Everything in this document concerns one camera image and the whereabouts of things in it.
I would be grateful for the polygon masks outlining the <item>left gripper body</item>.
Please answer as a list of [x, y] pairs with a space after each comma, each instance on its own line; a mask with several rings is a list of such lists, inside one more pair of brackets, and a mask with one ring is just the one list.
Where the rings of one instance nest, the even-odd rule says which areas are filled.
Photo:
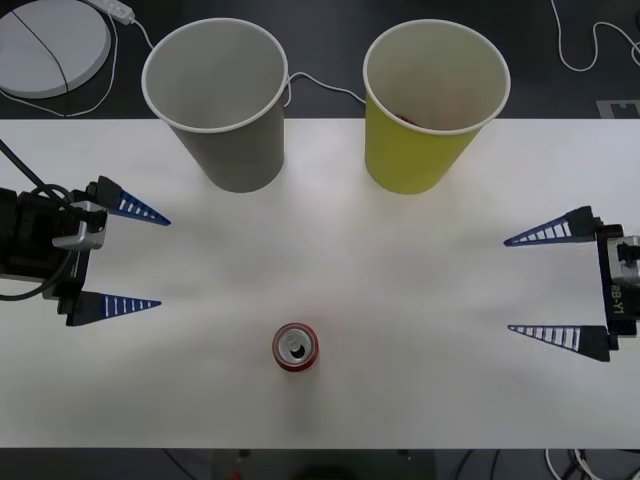
[[68, 191], [48, 184], [20, 194], [1, 191], [1, 277], [36, 282], [3, 301], [41, 295], [75, 297], [86, 280], [90, 252], [104, 244], [108, 210], [96, 200], [96, 184]]

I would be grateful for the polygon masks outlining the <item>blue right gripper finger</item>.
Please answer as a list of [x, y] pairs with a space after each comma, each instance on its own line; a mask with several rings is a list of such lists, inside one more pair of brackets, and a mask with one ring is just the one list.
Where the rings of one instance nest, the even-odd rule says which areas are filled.
[[590, 206], [582, 206], [554, 220], [508, 238], [503, 242], [503, 245], [520, 247], [593, 242], [596, 238], [596, 230], [602, 225], [602, 220], [593, 215]]
[[610, 338], [604, 326], [508, 325], [508, 330], [530, 339], [602, 363], [610, 361]]

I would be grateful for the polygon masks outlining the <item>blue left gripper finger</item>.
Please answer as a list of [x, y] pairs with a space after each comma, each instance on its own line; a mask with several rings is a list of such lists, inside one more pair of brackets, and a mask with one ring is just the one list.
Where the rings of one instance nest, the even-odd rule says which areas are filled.
[[161, 226], [169, 226], [171, 224], [171, 221], [160, 212], [105, 176], [98, 178], [96, 200], [99, 205], [105, 207], [112, 215]]
[[58, 313], [66, 316], [67, 326], [75, 327], [142, 312], [161, 304], [157, 300], [80, 292], [75, 297], [60, 299]]

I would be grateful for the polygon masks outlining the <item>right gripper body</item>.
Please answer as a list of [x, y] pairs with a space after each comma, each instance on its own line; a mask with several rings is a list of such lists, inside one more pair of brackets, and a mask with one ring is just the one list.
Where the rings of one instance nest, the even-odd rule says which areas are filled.
[[625, 236], [620, 224], [596, 230], [599, 270], [610, 351], [621, 338], [638, 335], [639, 236]]

